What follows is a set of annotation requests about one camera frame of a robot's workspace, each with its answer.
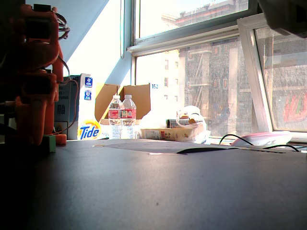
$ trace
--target white plastic bag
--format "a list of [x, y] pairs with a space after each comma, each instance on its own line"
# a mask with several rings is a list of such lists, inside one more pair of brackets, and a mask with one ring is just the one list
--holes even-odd
[[[179, 120], [183, 117], [188, 118], [189, 120], [194, 119], [195, 123], [182, 125], [179, 123]], [[176, 122], [181, 128], [193, 129], [194, 135], [189, 137], [189, 140], [187, 140], [188, 142], [198, 144], [205, 143], [207, 138], [210, 136], [211, 131], [207, 130], [205, 119], [201, 115], [200, 109], [196, 106], [189, 105], [177, 111]]]

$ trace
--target plastic water bottle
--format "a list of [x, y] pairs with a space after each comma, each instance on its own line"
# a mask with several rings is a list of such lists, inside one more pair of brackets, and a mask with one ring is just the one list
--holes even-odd
[[121, 111], [122, 139], [135, 139], [134, 125], [136, 122], [136, 105], [131, 95], [125, 95]]
[[121, 134], [121, 109], [123, 108], [119, 95], [114, 95], [109, 106], [109, 124], [111, 126], [111, 139], [120, 139]]

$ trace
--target bottle label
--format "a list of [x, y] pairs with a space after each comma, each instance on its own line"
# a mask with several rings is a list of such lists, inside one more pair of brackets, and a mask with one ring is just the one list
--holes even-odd
[[109, 110], [109, 118], [111, 119], [119, 119], [120, 118], [120, 110]]
[[121, 118], [136, 118], [136, 109], [124, 109], [121, 111]]

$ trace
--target wire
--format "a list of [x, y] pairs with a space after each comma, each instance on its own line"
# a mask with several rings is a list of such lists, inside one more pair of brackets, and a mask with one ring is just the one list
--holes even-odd
[[68, 68], [68, 65], [66, 64], [66, 62], [61, 59], [60, 56], [58, 56], [58, 59], [62, 62], [62, 64], [65, 66], [65, 68], [67, 69], [67, 72], [68, 72], [68, 79], [71, 80], [71, 72], [69, 71], [69, 68]]
[[236, 137], [236, 138], [241, 139], [242, 141], [245, 141], [246, 143], [248, 143], [248, 144], [250, 144], [250, 145], [253, 145], [252, 143], [248, 142], [247, 140], [244, 140], [243, 138], [241, 138], [241, 137], [239, 137], [239, 136], [237, 136], [237, 135], [235, 135], [235, 134], [227, 134], [227, 135], [223, 136], [222, 139], [221, 139], [221, 141], [220, 141], [220, 143], [219, 143], [219, 145], [222, 143], [222, 141], [224, 140], [224, 138], [227, 137], [227, 136], [234, 136], [234, 137]]
[[78, 93], [79, 93], [79, 85], [78, 85], [78, 82], [75, 81], [75, 80], [68, 80], [68, 81], [66, 81], [66, 82], [61, 82], [60, 84], [61, 84], [61, 85], [66, 85], [66, 84], [68, 84], [68, 83], [70, 83], [70, 82], [75, 82], [75, 83], [77, 84], [77, 91], [76, 91], [76, 96], [75, 96], [75, 116], [73, 117], [73, 121], [72, 121], [72, 123], [71, 123], [70, 126], [68, 126], [67, 128], [65, 128], [65, 129], [63, 129], [63, 130], [61, 130], [61, 131], [59, 131], [59, 132], [52, 133], [51, 135], [60, 134], [60, 133], [62, 133], [62, 132], [64, 132], [64, 131], [68, 130], [68, 129], [73, 125], [73, 123], [75, 123], [75, 121], [76, 121], [76, 118], [77, 118], [77, 105], [76, 105], [76, 104], [77, 104], [77, 98], [78, 98]]
[[62, 16], [61, 14], [59, 13], [56, 13], [56, 16], [58, 18], [58, 23], [59, 23], [59, 27], [62, 27], [62, 28], [59, 28], [59, 31], [60, 32], [64, 32], [64, 34], [62, 36], [59, 37], [59, 40], [61, 39], [67, 39], [68, 38], [68, 33], [69, 31], [71, 30], [68, 26], [67, 26], [67, 21], [66, 19], [64, 18], [64, 16]]
[[276, 147], [290, 147], [290, 148], [293, 148], [295, 151], [299, 152], [299, 150], [292, 145], [274, 145], [274, 146], [265, 147], [263, 149], [269, 150], [269, 149], [276, 148]]

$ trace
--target dark table surface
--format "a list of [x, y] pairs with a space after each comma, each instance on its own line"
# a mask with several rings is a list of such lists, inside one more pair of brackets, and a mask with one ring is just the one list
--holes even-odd
[[[227, 149], [150, 155], [106, 146], [114, 143], [73, 141], [45, 156], [5, 155], [1, 225], [35, 230], [307, 229], [306, 154]], [[93, 147], [99, 144], [104, 147]]]

